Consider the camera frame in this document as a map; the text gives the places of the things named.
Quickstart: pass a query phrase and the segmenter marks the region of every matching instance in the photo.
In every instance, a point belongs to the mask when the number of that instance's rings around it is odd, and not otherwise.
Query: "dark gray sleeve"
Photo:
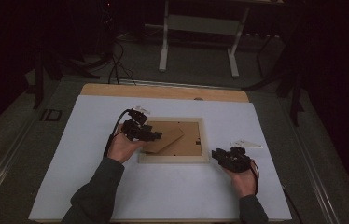
[[[256,195],[247,195],[239,199],[239,213],[239,219],[243,223],[268,223],[268,216]]]
[[[73,195],[72,206],[62,223],[109,223],[123,171],[124,166],[118,161],[103,158],[90,183]]]

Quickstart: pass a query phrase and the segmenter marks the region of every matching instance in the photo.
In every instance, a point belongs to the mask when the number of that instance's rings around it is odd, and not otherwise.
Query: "metal frame leg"
[[[246,22],[249,10],[250,8],[248,7],[244,10],[244,16],[242,17],[242,20],[239,22],[238,30],[236,31],[235,41],[233,42],[232,48],[228,48],[228,58],[230,60],[230,72],[232,73],[232,77],[234,78],[239,77],[238,66],[236,64],[236,59],[235,59],[235,52],[236,52],[236,49],[238,48],[238,43],[239,43],[239,40],[241,39],[242,31],[244,29],[244,24]]]
[[[168,61],[168,7],[169,1],[165,1],[165,15],[163,17],[163,44],[161,50],[161,58],[160,58],[160,72],[166,71],[166,63]]]

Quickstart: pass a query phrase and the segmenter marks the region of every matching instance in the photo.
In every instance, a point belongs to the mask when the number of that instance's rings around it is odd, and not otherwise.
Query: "dark floor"
[[[165,73],[158,71],[159,30],[144,42],[120,40],[116,46],[117,56],[123,48],[120,60],[123,68],[119,66],[119,76],[132,76],[137,85],[181,84],[236,90],[262,80],[256,54],[263,39],[245,36],[241,40],[236,53],[241,77],[233,79],[225,41],[212,46],[198,41],[179,41],[175,35],[170,43]],[[270,72],[282,47],[280,40],[274,39],[263,51],[260,59],[264,73]],[[46,98],[39,110],[32,109],[34,96],[23,94],[0,117],[0,160],[9,150],[16,151],[0,179],[3,181],[0,223],[34,223],[27,217],[74,102],[85,83],[106,83],[112,67],[108,64],[92,69],[93,74],[101,77],[99,79],[86,79],[64,68],[65,76],[61,81],[46,81]],[[133,84],[128,77],[120,83]],[[295,127],[288,116],[290,98],[278,98],[274,92],[276,87],[277,83],[273,83],[247,94],[257,110],[286,192],[303,223],[349,223],[349,177],[309,101],[308,92],[301,92],[300,127]],[[45,108],[62,110],[60,121],[39,121]],[[290,208],[293,219],[285,223],[301,223],[294,207],[290,205]]]

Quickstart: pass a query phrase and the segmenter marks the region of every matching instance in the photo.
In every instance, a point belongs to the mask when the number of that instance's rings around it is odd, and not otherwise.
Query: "forearm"
[[[118,161],[103,158],[90,183],[73,195],[72,206],[62,223],[108,223],[123,171],[124,167]]]
[[[256,195],[248,195],[239,199],[239,218],[244,223],[268,223],[268,216]]]

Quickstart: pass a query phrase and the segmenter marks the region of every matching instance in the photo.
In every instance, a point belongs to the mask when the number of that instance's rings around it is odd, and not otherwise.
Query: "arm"
[[[239,197],[239,218],[244,223],[268,223],[268,216],[256,197],[256,179],[251,170],[242,173],[224,171],[230,176],[231,183]]]
[[[73,195],[72,206],[62,223],[108,223],[113,214],[117,186],[124,171],[122,163],[144,143],[129,141],[123,133],[118,133],[91,181]]]

